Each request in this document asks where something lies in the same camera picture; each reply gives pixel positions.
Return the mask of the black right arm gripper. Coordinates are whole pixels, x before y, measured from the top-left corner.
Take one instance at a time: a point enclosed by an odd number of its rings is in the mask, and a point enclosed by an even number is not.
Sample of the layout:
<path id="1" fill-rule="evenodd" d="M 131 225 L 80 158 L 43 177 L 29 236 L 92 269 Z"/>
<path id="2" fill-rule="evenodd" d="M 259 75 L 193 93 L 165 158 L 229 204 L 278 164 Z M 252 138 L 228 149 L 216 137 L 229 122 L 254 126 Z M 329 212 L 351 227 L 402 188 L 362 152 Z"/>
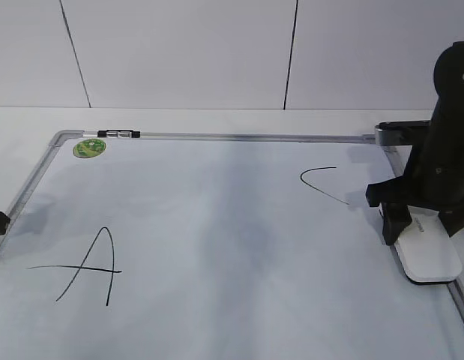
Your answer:
<path id="1" fill-rule="evenodd" d="M 381 205 L 387 246 L 412 223 L 408 206 L 439 210 L 449 237 L 464 229 L 464 41 L 438 57 L 433 84 L 438 100 L 424 144 L 410 145 L 402 175 L 367 187 L 369 206 Z"/>

